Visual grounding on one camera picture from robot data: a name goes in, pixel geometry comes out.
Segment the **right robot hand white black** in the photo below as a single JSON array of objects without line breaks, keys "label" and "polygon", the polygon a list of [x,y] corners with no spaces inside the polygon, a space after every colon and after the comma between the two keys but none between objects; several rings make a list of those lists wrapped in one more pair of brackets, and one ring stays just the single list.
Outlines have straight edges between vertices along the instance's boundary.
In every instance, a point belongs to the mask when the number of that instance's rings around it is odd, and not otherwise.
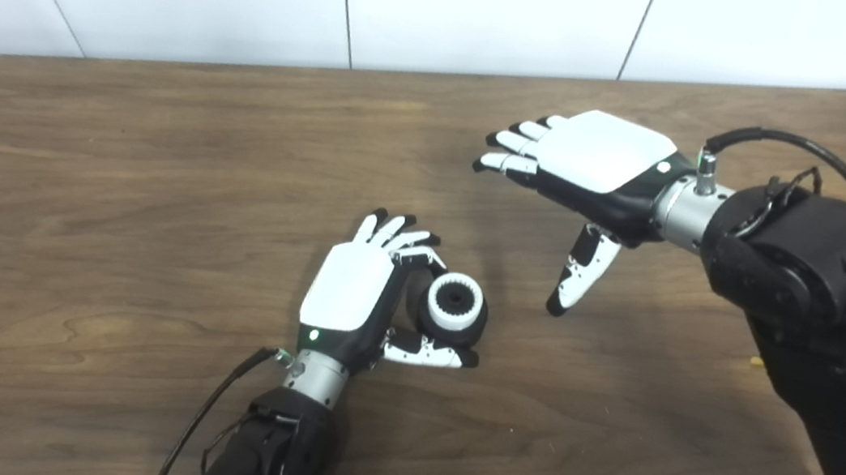
[{"label": "right robot hand white black", "polygon": [[621,248],[661,242],[661,196],[694,171],[668,136],[602,111],[520,122],[485,141],[476,173],[499,172],[586,219],[546,302],[554,317],[583,298]]}]

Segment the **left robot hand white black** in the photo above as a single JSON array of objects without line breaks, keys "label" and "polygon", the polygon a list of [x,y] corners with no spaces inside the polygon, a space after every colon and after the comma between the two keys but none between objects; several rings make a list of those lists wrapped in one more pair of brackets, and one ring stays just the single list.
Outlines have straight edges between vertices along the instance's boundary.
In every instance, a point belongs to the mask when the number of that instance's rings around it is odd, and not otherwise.
[{"label": "left robot hand white black", "polygon": [[439,257],[441,239],[416,217],[377,208],[334,245],[299,307],[297,351],[360,374],[377,362],[477,368],[488,319],[479,285]]}]

